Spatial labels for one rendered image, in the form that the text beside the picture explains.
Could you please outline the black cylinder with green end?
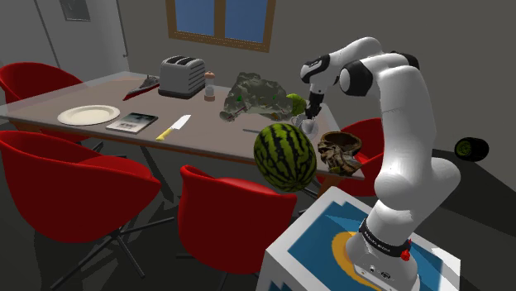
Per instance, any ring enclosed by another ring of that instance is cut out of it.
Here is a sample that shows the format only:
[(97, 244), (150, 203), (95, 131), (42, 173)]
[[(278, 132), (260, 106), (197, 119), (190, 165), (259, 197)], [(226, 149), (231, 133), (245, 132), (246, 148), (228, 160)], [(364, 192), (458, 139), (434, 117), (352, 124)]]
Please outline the black cylinder with green end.
[(483, 160), (490, 151), (489, 144), (480, 138), (464, 137), (460, 139), (454, 148), (455, 155), (461, 159), (471, 162)]

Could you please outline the grey metal toaster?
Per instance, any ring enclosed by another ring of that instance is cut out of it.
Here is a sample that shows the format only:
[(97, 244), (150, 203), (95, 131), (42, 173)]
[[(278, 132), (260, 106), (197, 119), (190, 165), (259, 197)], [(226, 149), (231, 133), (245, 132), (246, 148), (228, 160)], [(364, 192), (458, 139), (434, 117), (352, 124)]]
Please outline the grey metal toaster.
[(176, 55), (160, 65), (161, 96), (190, 99), (205, 88), (205, 63), (201, 59)]

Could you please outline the cream round plate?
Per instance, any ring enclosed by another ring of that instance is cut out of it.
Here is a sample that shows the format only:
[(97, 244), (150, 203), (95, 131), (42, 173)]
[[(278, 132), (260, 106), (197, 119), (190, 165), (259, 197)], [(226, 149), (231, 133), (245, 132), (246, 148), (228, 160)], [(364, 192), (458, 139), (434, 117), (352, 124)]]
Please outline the cream round plate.
[(87, 105), (62, 112), (58, 121), (70, 126), (91, 126), (109, 122), (120, 115), (120, 110), (108, 105)]

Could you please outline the red chair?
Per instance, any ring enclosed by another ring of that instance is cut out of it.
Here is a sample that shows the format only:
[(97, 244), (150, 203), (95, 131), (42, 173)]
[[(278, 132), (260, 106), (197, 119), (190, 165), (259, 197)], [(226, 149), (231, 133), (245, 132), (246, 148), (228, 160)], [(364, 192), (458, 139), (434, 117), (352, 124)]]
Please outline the red chair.
[(5, 93), (6, 103), (80, 83), (82, 81), (74, 75), (48, 64), (17, 62), (0, 68), (0, 87)]
[(180, 168), (182, 196), (177, 216), (183, 255), (229, 274), (260, 271), (266, 248), (289, 226), (297, 195), (276, 193), (244, 179), (214, 178), (193, 167)]
[(342, 128), (340, 131), (351, 133), (362, 141), (362, 147), (355, 158), (362, 167), (351, 176), (344, 179), (331, 178), (330, 184), (323, 186), (327, 178), (317, 175), (321, 184), (318, 196), (321, 196), (330, 186), (337, 186), (342, 191), (357, 197), (375, 196), (374, 183), (380, 172), (384, 154), (384, 133), (380, 118), (359, 121)]
[(146, 276), (122, 239), (132, 232), (125, 225), (161, 188), (144, 165), (27, 131), (0, 131), (0, 153), (13, 202), (36, 232), (64, 243), (101, 242), (49, 291), (64, 291), (62, 285), (112, 241)]

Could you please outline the large camouflage rock model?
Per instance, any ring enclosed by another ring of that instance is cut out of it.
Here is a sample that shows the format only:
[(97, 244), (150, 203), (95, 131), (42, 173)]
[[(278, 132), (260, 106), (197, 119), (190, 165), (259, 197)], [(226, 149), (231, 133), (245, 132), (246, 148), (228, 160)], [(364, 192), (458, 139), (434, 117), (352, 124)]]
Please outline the large camouflage rock model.
[(240, 72), (224, 101), (219, 117), (233, 122), (241, 114), (260, 114), (272, 121), (284, 121), (293, 116), (294, 101), (275, 81), (256, 73)]

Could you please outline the grey tablet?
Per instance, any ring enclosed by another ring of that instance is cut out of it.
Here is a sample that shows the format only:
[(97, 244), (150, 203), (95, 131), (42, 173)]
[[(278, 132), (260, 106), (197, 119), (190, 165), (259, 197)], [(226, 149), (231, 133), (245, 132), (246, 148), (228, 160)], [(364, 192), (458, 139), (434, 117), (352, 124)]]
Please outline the grey tablet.
[(132, 112), (106, 126), (107, 130), (137, 134), (158, 119), (157, 116)]

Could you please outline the grey dining table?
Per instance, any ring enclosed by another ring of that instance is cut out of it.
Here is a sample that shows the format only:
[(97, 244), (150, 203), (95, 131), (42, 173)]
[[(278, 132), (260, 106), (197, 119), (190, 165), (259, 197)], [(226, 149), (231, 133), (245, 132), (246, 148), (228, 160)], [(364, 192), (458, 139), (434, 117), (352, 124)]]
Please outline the grey dining table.
[[(216, 98), (207, 102), (202, 93), (190, 99), (160, 96), (150, 91), (123, 101), (126, 93), (141, 84), (144, 75), (121, 72), (85, 83), (44, 93), (0, 106), (0, 118), (7, 119), (23, 131), (49, 129), (112, 140), (138, 146), (177, 151), (190, 155), (254, 164), (253, 145), (257, 133), (242, 129), (262, 130), (271, 121), (254, 114), (244, 114), (235, 122), (223, 122), (219, 117), (228, 88), (217, 86)], [(70, 126), (57, 117), (73, 107), (109, 105), (120, 110), (122, 117), (131, 112), (157, 116), (158, 119), (137, 134), (111, 131), (106, 124)], [(183, 115), (190, 119), (179, 130), (172, 131), (163, 141), (155, 138)]]

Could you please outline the striped green watermelon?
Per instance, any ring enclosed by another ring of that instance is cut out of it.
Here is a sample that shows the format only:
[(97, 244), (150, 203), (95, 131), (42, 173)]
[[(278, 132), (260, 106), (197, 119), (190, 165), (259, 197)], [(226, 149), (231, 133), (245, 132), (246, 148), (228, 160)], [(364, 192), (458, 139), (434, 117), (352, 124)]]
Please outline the striped green watermelon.
[(287, 123), (275, 123), (260, 131), (254, 144), (254, 159), (264, 178), (285, 192), (306, 188), (317, 171), (311, 141)]

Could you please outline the grey and red ship model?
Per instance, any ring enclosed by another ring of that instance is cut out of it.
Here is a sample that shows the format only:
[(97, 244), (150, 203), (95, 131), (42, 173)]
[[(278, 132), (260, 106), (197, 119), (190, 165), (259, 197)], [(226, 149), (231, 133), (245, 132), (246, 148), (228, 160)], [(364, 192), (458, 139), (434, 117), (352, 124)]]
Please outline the grey and red ship model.
[(130, 90), (124, 97), (123, 101), (126, 101), (130, 98), (134, 98), (137, 95), (149, 92), (154, 88), (158, 88), (159, 86), (160, 79), (157, 76), (147, 75), (143, 83), (138, 88)]

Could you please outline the wooden framed window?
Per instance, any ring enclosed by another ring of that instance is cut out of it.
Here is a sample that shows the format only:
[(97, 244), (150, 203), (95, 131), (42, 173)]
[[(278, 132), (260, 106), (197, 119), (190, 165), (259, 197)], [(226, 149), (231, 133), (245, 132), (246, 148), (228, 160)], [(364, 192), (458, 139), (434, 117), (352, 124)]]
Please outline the wooden framed window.
[(276, 0), (165, 0), (171, 39), (267, 53)]

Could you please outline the clear grinder with brown cap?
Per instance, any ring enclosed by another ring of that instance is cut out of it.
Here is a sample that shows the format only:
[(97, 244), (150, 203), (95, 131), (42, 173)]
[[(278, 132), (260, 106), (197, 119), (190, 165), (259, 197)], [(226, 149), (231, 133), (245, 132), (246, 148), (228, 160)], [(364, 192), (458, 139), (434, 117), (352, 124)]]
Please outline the clear grinder with brown cap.
[(208, 71), (204, 74), (204, 77), (205, 77), (204, 100), (208, 101), (208, 102), (212, 102), (215, 100), (215, 92), (214, 92), (215, 73)]

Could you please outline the grey wall picture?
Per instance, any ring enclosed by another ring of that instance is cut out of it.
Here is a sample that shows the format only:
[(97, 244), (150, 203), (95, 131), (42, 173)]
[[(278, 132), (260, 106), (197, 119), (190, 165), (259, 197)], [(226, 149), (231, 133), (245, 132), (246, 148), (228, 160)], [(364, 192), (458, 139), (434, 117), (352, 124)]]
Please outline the grey wall picture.
[(60, 0), (66, 21), (91, 21), (86, 0)]

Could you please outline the white cup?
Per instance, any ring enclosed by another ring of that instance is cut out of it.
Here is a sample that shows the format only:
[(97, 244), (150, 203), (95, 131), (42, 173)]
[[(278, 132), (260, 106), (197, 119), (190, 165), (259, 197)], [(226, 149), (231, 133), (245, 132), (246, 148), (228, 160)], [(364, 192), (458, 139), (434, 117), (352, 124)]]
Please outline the white cup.
[(318, 124), (315, 118), (309, 119), (305, 114), (299, 114), (298, 116), (291, 117), (290, 121), (310, 140), (318, 134)]

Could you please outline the yellow handled kitchen knife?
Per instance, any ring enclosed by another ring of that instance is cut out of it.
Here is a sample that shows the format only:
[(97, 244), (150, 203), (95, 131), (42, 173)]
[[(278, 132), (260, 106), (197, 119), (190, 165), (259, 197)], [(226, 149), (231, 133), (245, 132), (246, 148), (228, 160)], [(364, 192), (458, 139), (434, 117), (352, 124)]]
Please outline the yellow handled kitchen knife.
[(168, 129), (163, 131), (159, 136), (155, 138), (156, 141), (163, 141), (172, 131), (179, 130), (183, 125), (190, 119), (190, 115), (183, 115), (177, 121), (174, 122)]

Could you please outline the blue white patterned robot stand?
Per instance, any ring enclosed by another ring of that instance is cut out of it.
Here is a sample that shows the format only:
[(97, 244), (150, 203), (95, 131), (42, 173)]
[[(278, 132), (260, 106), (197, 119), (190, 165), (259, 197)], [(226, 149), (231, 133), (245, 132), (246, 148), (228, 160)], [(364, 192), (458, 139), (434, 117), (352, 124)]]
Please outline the blue white patterned robot stand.
[[(265, 252), (256, 291), (385, 291), (355, 269), (345, 244), (370, 207), (331, 187)], [(418, 263), (416, 291), (460, 291), (461, 261), (417, 234), (410, 256)]]

